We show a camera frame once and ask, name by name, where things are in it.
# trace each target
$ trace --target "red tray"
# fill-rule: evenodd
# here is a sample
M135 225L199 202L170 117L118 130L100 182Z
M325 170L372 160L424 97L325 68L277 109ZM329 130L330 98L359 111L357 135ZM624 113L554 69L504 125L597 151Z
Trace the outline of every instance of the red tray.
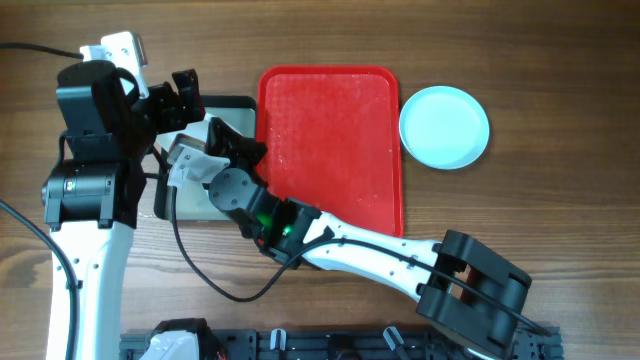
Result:
M379 66L277 66L260 78L258 171L276 196L402 237L398 83Z

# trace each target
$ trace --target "round plate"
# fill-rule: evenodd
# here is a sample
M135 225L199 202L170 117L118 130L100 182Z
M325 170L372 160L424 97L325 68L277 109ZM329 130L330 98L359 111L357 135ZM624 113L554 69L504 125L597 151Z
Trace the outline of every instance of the round plate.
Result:
M489 142L489 120L466 92L433 86L415 93L400 113L400 139L421 163L453 170L474 162Z

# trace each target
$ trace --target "wooden table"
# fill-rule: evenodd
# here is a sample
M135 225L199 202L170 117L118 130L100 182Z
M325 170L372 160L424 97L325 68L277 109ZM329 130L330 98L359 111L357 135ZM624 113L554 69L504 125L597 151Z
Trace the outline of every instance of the wooden table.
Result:
M130 29L144 39L149 84L195 68L203 94L256 96L276 64L377 64L402 100L437 84L484 106L492 138L467 169L434 171L405 154L406 237L473 234L534 279L524 314L558 325L568 359L640 357L640 7L625 1L44 1L0 7L0 41L76 50ZM0 197L41 228L40 188L64 122L56 75L69 59L0 51ZM152 159L145 168L155 169ZM124 280L122 332L205 317L212 327L363 328L423 324L383 285L308 268L261 300L206 287L140 203ZM194 260L238 295L277 265L236 227L183 226ZM0 214L0 358L42 358L51 254Z

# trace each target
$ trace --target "white mounting clamp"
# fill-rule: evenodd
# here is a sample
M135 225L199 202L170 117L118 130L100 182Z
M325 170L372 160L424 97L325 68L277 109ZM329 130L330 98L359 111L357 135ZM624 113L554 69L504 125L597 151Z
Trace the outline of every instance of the white mounting clamp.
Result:
M172 165L168 186L181 189L186 180L209 183L229 166L228 158L207 155L204 146L204 142L197 139L183 134L176 135L167 157L167 162Z
M80 48L84 55L83 61L107 60L116 67L121 67L129 71L136 78L140 97L149 97L147 83L142 77L142 68L147 65L147 57L144 53L142 40L138 34L125 31L117 34L107 35L100 39L101 45L86 45ZM133 84L121 79L125 94L133 89Z
M140 360L199 359L198 336L185 330L167 331L151 338Z

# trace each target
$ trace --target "robotic arm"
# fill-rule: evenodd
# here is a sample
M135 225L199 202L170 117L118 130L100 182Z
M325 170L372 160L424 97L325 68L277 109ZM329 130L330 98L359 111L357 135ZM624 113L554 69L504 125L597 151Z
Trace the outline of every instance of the robotic arm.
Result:
M193 70L172 75L177 94L169 83L146 87L140 71L146 59L134 34L110 35L81 51L85 62L58 76L68 127L61 139L73 160L61 158L43 188L45 222L78 278L80 310L71 324L78 331L75 358L114 359L124 268L146 185L141 160L157 134L201 121L205 111ZM525 272L462 233L449 231L442 242L398 239L279 199L255 172L266 151L211 119L206 143L176 136L169 181L176 187L186 179L204 183L212 204L276 262L347 271L396 288L437 329L478 356L508 353L531 286ZM50 360L64 358L69 330L67 280L59 265L54 259ZM467 267L466 281L455 280ZM464 284L459 298L451 294L454 284Z

